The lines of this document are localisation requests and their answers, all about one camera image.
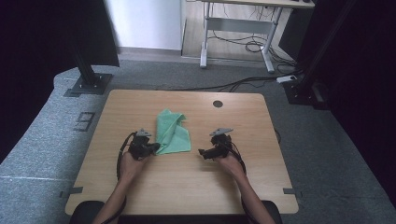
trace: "wall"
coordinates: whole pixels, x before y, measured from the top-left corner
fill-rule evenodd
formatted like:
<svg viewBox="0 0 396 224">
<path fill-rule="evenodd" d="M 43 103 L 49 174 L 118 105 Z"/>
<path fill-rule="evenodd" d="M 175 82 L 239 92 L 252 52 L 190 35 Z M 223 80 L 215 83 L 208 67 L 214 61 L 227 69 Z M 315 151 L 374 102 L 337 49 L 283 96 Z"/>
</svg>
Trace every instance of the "wall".
<svg viewBox="0 0 396 224">
<path fill-rule="evenodd" d="M 184 0 L 106 0 L 116 45 L 181 50 Z"/>
</svg>

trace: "hand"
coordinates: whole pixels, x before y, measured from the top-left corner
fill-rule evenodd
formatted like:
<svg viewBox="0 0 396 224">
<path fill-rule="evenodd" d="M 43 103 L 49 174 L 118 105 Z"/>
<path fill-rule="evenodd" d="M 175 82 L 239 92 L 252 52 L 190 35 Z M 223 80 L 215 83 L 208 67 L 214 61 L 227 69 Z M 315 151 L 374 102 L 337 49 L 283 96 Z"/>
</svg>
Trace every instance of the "hand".
<svg viewBox="0 0 396 224">
<path fill-rule="evenodd" d="M 218 162 L 223 170 L 234 178 L 245 175 L 241 163 L 239 163 L 231 152 L 229 152 L 225 158 L 217 157 L 214 161 Z"/>
<path fill-rule="evenodd" d="M 141 161 L 136 161 L 132 154 L 128 151 L 122 155 L 120 166 L 120 182 L 125 182 L 128 185 L 142 172 L 143 166 L 148 161 L 148 157 Z"/>
</svg>

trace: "metal stand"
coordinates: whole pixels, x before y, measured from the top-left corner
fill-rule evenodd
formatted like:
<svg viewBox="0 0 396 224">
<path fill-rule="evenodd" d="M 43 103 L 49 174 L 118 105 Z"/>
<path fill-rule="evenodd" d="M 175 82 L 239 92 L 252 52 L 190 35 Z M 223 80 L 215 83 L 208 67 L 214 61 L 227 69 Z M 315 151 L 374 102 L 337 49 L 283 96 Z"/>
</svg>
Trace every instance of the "metal stand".
<svg viewBox="0 0 396 224">
<path fill-rule="evenodd" d="M 210 4 L 211 4 L 210 2 L 207 2 L 205 8 L 204 41 L 201 46 L 201 62 L 200 62 L 201 68 L 206 68 L 207 31 L 214 30 L 214 31 L 268 35 L 265 46 L 261 47 L 262 57 L 264 58 L 264 62 L 268 72 L 274 73 L 275 70 L 271 62 L 271 57 L 268 53 L 268 50 L 271 47 L 271 42 L 274 38 L 274 34 L 276 31 L 277 24 L 279 22 L 280 14 L 282 13 L 282 7 L 276 8 L 275 19 L 273 21 L 246 21 L 246 20 L 234 20 L 234 19 L 223 19 L 223 18 L 211 18 L 209 17 Z"/>
<path fill-rule="evenodd" d="M 72 89 L 67 90 L 64 96 L 79 97 L 81 94 L 102 95 L 110 82 L 111 74 L 95 74 L 90 64 L 83 59 L 75 41 L 71 42 L 71 50 L 74 61 L 78 67 L 81 76 Z"/>
</svg>

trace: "green cloth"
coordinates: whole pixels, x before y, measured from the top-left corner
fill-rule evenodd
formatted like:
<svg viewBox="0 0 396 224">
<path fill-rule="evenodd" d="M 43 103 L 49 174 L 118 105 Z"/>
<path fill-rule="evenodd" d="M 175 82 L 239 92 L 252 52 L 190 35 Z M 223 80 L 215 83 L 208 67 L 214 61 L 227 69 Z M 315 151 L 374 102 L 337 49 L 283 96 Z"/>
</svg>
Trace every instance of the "green cloth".
<svg viewBox="0 0 396 224">
<path fill-rule="evenodd" d="M 157 116 L 156 142 L 161 144 L 157 155 L 191 150 L 189 131 L 181 126 L 184 119 L 184 115 L 172 113 L 169 109 Z"/>
</svg>

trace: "wooden table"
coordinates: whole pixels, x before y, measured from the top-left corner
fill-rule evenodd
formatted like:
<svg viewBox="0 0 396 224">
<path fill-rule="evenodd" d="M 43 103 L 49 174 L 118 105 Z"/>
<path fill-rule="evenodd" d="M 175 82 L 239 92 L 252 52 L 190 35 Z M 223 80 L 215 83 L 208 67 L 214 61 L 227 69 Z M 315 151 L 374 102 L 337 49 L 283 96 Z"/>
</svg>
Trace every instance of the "wooden table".
<svg viewBox="0 0 396 224">
<path fill-rule="evenodd" d="M 213 102 L 221 101 L 222 107 Z M 65 211 L 71 215 L 84 201 L 105 202 L 114 189 L 119 149 L 131 132 L 144 128 L 155 141 L 156 117 L 165 108 L 186 116 L 191 151 L 150 158 L 135 187 L 128 193 L 123 214 L 191 215 L 243 214 L 233 180 L 198 148 L 212 148 L 209 134 L 217 128 L 229 133 L 247 167 L 252 187 L 262 200 L 273 201 L 280 213 L 298 211 L 288 171 L 264 98 L 253 93 L 188 91 L 112 91 L 106 101 L 75 188 Z"/>
<path fill-rule="evenodd" d="M 312 0 L 309 3 L 305 3 L 303 0 L 291 1 L 291 0 L 201 0 L 206 3 L 205 8 L 205 21 L 204 21 L 204 41 L 201 46 L 201 68 L 206 68 L 207 61 L 207 31 L 228 31 L 228 32 L 239 32 L 239 33 L 250 33 L 250 34 L 262 34 L 267 35 L 267 41 L 264 46 L 261 47 L 262 57 L 264 58 L 265 66 L 269 73 L 274 73 L 274 67 L 271 62 L 271 57 L 268 53 L 271 47 L 271 42 L 274 38 L 277 24 L 279 22 L 280 14 L 282 13 L 283 7 L 291 8 L 313 8 L 315 4 Z M 210 4 L 225 3 L 225 4 L 237 4 L 237 5 L 254 5 L 254 6 L 266 6 L 276 7 L 274 19 L 272 21 L 250 21 L 250 20 L 235 20 L 227 18 L 213 18 L 210 17 Z"/>
</svg>

